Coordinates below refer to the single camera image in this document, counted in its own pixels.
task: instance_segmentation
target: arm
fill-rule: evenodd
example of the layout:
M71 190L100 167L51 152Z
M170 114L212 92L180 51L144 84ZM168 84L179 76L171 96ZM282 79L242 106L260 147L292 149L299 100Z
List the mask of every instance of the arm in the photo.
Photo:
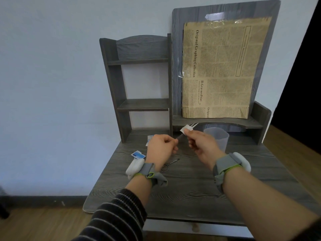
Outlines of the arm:
M212 136L187 129L185 134L189 146L211 171L216 160L226 155L219 150ZM256 240L290 240L318 219L316 214L259 181L242 167L225 174L223 190Z
M146 163L154 163L159 172L171 154L176 154L178 140L168 135L154 135L147 147ZM151 180L136 175L109 203L103 203L89 224L73 241L143 240L142 227L147 213Z

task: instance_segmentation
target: gray baseboard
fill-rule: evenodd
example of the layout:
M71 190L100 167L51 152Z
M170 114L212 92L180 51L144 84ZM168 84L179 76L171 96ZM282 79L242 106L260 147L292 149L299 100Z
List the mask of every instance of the gray baseboard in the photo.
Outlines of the gray baseboard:
M87 196L0 196L0 203L10 208L82 208L86 198Z

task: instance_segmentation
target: floor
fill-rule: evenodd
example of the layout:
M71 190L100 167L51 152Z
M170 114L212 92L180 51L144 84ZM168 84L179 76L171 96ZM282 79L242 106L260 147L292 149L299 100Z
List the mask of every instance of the floor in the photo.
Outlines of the floor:
M264 144L299 182L321 203L321 155L270 126ZM14 209L0 219L0 240L70 240L89 222L82 209ZM149 232L146 240L227 241L225 237Z

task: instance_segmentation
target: plastic container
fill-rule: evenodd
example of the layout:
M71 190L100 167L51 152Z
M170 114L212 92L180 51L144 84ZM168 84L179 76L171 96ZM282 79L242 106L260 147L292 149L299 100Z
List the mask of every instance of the plastic container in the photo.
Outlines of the plastic container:
M224 129L212 127L204 129L204 133L212 135L215 138L219 149L225 152L230 135Z

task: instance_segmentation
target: vintage newspaper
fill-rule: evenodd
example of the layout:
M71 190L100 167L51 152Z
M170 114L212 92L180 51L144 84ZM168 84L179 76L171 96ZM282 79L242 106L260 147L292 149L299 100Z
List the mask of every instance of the vintage newspaper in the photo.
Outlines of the vintage newspaper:
M183 117L247 118L271 18L184 25Z

